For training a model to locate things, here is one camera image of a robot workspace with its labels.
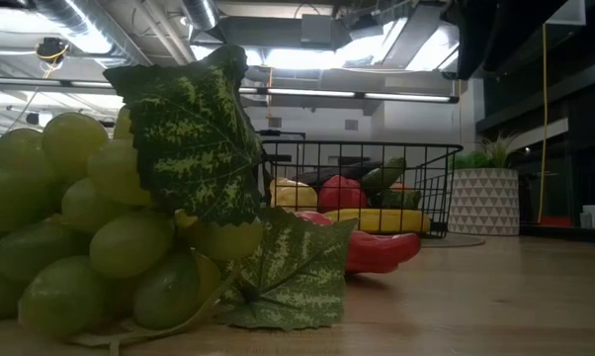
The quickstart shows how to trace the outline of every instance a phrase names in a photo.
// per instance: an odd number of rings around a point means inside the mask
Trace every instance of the grape bunch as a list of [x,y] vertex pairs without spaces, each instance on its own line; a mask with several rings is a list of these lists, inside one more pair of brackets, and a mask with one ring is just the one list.
[[78,113],[0,138],[0,319],[60,339],[129,317],[170,328],[220,285],[213,260],[260,243],[257,220],[161,213],[140,186],[128,114],[113,139]]

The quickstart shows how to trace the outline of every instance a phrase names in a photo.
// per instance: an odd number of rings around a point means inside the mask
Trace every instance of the wall vent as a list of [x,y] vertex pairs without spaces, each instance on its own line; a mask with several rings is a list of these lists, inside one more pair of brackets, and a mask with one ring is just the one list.
[[269,117],[269,128],[280,129],[282,127],[282,118]]
[[357,120],[346,120],[346,131],[358,131],[359,121]]

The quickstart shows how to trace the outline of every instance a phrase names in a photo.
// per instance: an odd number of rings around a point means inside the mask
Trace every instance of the yellow cable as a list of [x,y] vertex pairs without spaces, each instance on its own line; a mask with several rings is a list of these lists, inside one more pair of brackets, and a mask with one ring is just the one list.
[[[269,88],[271,88],[274,83],[274,67],[269,68]],[[267,94],[267,119],[271,118],[273,118],[273,115],[271,115],[271,95]]]
[[[37,49],[39,49],[39,45],[38,45],[38,44],[37,44],[37,46],[34,48],[34,51],[36,51]],[[67,52],[67,50],[68,50],[68,49],[69,49],[69,44],[68,44],[68,45],[66,45],[66,46],[64,47],[64,49],[63,49],[63,50],[61,50],[60,52],[58,52],[58,53],[56,53],[56,54],[52,54],[52,55],[38,55],[38,54],[37,54],[37,56],[38,56],[40,59],[54,59],[54,58],[58,58],[58,57],[60,57],[61,55],[63,55],[65,52]]]
[[544,148],[542,149],[542,182],[539,194],[539,216],[537,223],[542,223],[544,212],[544,189],[546,188],[546,143],[548,141],[548,31],[546,24],[543,27],[544,33]]
[[458,122],[460,127],[460,144],[463,143],[463,80],[458,79]]

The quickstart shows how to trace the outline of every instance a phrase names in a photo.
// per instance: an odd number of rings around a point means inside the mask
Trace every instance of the exposed duct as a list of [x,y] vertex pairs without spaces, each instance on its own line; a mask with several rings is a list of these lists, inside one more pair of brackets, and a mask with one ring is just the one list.
[[213,0],[181,0],[183,11],[193,28],[211,30],[218,24],[218,9]]
[[127,33],[94,0],[35,0],[39,13],[58,24],[60,33],[82,51],[107,54],[97,59],[109,68],[121,65],[150,65]]

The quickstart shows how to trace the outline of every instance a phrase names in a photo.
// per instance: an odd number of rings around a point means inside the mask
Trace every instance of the artificial leaf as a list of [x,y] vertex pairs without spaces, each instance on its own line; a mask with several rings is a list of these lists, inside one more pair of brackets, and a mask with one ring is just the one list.
[[[242,260],[219,321],[283,330],[327,326],[343,314],[344,265],[356,221],[322,226],[282,208],[265,209],[262,242]],[[220,265],[227,274],[233,262]]]
[[130,109],[141,186],[160,207],[218,224],[256,217],[261,146],[240,105],[246,69],[244,50],[224,45],[183,66],[104,71]]

